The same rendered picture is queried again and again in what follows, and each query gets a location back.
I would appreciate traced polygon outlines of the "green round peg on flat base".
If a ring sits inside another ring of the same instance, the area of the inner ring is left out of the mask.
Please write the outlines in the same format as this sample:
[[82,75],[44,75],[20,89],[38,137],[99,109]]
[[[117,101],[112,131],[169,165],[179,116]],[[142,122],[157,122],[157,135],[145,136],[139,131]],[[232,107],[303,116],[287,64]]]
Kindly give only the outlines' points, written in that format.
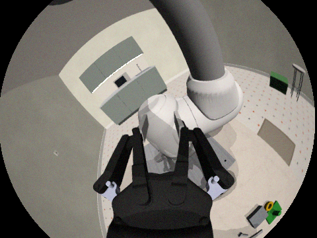
[[279,205],[278,201],[275,201],[273,204],[272,209],[270,211],[267,211],[268,216],[266,217],[266,220],[268,224],[271,224],[271,222],[277,217],[281,215],[281,206]]

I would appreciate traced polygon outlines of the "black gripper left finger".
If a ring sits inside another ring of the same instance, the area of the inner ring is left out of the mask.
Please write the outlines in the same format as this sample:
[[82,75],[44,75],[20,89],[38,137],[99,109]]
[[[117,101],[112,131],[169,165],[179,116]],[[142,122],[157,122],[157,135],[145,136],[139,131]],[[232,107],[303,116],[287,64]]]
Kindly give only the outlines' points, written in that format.
[[120,193],[120,186],[133,148],[131,167],[133,201],[140,206],[150,203],[151,197],[146,176],[148,169],[143,145],[148,127],[147,114],[144,114],[138,127],[132,129],[133,135],[124,134],[121,137],[103,174],[94,183],[93,189],[109,201],[112,202],[114,197]]

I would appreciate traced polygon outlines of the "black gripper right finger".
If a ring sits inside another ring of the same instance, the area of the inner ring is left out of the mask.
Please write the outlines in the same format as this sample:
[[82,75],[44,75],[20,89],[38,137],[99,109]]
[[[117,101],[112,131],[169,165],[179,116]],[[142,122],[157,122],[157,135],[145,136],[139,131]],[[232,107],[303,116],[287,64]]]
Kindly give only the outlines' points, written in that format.
[[168,201],[173,206],[179,206],[185,200],[188,181],[189,141],[193,143],[207,181],[205,185],[207,193],[214,200],[234,184],[233,176],[221,165],[211,144],[200,128],[189,130],[184,121],[181,120],[178,111],[174,111],[174,123],[180,142]]

